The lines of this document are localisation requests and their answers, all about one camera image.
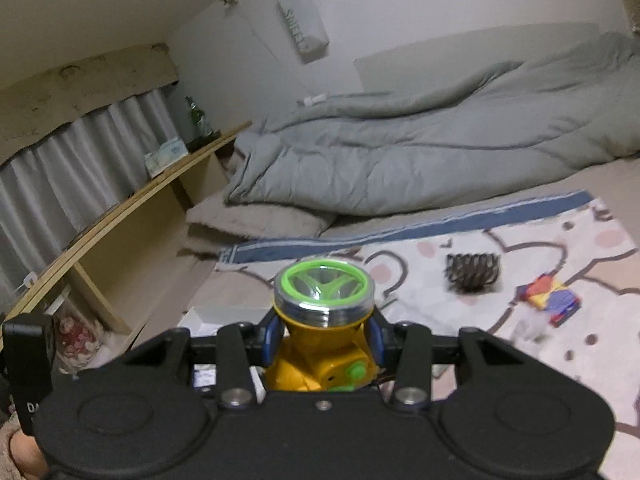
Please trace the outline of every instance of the silver screw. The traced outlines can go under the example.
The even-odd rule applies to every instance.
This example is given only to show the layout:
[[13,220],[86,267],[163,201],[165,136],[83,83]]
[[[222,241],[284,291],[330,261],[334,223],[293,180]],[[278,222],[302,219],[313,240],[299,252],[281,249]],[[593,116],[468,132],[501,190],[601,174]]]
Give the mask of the silver screw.
[[316,402],[316,408],[321,412],[328,412],[334,404],[330,400],[318,400]]
[[232,408],[246,406],[253,400],[253,398],[254,396],[252,396],[251,392],[244,388],[230,388],[222,392],[222,395],[220,395],[222,402]]
[[426,402],[429,398],[427,392],[421,388],[407,386],[396,391],[396,400],[405,406],[416,406]]

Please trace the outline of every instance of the green bottle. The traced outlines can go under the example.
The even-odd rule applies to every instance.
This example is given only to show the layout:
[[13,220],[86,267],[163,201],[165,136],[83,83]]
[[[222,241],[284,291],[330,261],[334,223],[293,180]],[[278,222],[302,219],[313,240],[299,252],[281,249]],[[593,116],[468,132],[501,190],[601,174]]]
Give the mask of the green bottle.
[[217,135],[214,134],[213,128],[209,124],[209,121],[207,121],[207,116],[205,115],[204,111],[202,111],[202,108],[200,108],[193,101],[193,99],[188,95],[187,97],[185,97],[185,100],[189,104],[189,113],[191,115],[191,121],[193,121],[193,124],[198,129],[198,133],[200,134],[200,136],[209,137],[213,135],[214,138],[219,137],[220,134],[217,134],[217,132],[216,132]]

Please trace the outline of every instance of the multicolored block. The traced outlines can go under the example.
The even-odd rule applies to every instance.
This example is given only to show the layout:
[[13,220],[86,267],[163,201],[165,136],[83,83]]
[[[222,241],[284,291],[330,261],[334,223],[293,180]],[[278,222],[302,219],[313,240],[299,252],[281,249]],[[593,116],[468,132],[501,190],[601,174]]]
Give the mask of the multicolored block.
[[580,297],[550,274],[542,274],[535,282],[518,287],[518,297],[538,310],[551,315],[549,323],[558,327],[580,308]]

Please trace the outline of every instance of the ceiling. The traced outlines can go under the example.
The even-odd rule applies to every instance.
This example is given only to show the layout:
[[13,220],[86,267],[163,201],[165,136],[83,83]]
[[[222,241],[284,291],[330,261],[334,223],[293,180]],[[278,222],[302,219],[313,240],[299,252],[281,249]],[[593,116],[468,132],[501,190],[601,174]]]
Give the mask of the ceiling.
[[83,57],[164,41],[215,0],[0,0],[0,88]]

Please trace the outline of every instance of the sleeve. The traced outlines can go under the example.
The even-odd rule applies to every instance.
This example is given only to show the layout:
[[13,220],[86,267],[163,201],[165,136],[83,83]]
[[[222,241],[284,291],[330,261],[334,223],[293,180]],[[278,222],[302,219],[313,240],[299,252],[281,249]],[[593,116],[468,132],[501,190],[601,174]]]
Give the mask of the sleeve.
[[20,422],[15,414],[0,428],[0,478],[2,480],[23,480],[9,453],[9,440],[18,430],[20,430]]

